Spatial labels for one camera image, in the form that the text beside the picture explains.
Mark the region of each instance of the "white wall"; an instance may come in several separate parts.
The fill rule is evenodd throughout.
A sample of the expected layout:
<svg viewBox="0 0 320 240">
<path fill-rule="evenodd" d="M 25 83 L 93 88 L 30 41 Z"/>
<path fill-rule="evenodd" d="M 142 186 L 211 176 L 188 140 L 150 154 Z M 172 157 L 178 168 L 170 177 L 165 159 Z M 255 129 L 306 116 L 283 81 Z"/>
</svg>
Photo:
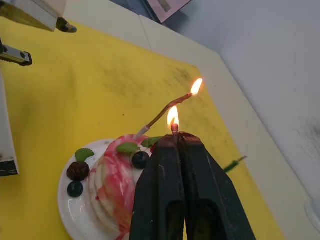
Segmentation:
<svg viewBox="0 0 320 240">
<path fill-rule="evenodd" d="M 167 25 L 221 55 L 320 198 L 320 0 L 194 0 Z"/>
</svg>

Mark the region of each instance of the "mint leaf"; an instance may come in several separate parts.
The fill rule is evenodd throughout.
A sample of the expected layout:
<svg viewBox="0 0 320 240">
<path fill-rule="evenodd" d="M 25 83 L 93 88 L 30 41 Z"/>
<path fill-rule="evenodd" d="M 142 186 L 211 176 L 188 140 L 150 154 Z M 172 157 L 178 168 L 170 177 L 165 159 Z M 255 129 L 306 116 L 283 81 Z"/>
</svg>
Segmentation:
<svg viewBox="0 0 320 240">
<path fill-rule="evenodd" d="M 155 137 L 146 138 L 145 140 L 143 140 L 141 145 L 143 147 L 149 149 L 152 145 L 154 145 L 156 142 L 158 142 L 161 138 L 162 138 L 162 136 L 155 136 Z"/>
<path fill-rule="evenodd" d="M 116 147 L 116 151 L 124 154 L 132 154 L 140 151 L 140 147 L 134 142 L 124 142 Z"/>
<path fill-rule="evenodd" d="M 77 162 L 84 162 L 87 158 L 95 155 L 89 148 L 81 148 L 75 152 L 75 159 Z"/>
</svg>

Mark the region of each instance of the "white plate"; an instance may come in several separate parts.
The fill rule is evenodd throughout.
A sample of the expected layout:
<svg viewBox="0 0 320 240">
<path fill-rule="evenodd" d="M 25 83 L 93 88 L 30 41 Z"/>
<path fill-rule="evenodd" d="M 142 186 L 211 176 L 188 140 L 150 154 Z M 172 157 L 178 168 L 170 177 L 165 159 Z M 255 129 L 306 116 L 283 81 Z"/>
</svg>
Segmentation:
<svg viewBox="0 0 320 240">
<path fill-rule="evenodd" d="M 90 170 L 112 141 L 113 139 L 104 139 L 84 146 L 94 152 L 94 156 L 85 161 Z M 74 240 L 112 240 L 96 219 L 89 201 L 87 180 L 82 181 L 84 190 L 80 197 L 73 198 L 67 193 L 67 187 L 72 182 L 67 177 L 67 169 L 75 161 L 73 155 L 63 169 L 58 187 L 58 208 L 64 227 Z"/>
</svg>

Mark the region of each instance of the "yellow mat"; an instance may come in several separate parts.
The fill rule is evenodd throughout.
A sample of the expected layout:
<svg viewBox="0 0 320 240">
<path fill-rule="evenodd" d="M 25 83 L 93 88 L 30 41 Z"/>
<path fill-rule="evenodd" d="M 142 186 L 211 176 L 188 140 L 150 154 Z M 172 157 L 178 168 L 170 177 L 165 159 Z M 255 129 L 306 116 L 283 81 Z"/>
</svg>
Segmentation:
<svg viewBox="0 0 320 240">
<path fill-rule="evenodd" d="M 200 76 L 192 65 L 80 24 L 45 32 L 0 18 L 4 44 L 28 51 L 33 65 L 0 62 L 21 174 L 0 178 L 0 239 L 67 240 L 57 190 L 82 146 L 135 134 Z M 198 136 L 225 167 L 241 157 L 208 91 L 178 106 L 180 129 Z M 165 117 L 149 136 L 169 133 Z M 258 240 L 284 239 L 245 164 L 230 172 Z"/>
</svg>

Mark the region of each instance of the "candle flame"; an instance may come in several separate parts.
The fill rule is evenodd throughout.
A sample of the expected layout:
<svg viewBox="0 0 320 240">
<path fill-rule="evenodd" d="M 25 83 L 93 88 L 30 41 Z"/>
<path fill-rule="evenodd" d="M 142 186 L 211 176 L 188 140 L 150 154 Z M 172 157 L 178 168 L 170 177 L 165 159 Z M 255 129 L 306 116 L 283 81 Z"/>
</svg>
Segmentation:
<svg viewBox="0 0 320 240">
<path fill-rule="evenodd" d="M 199 89 L 202 85 L 202 82 L 203 82 L 203 79 L 202 78 L 198 78 L 194 84 L 192 85 L 192 88 L 191 88 L 191 93 L 192 95 L 197 95 L 198 92 L 199 92 Z"/>
<path fill-rule="evenodd" d="M 177 106 L 173 106 L 172 108 L 170 108 L 168 112 L 167 123 L 169 127 L 171 126 L 172 123 L 179 125 L 179 116 L 178 116 Z"/>
</svg>

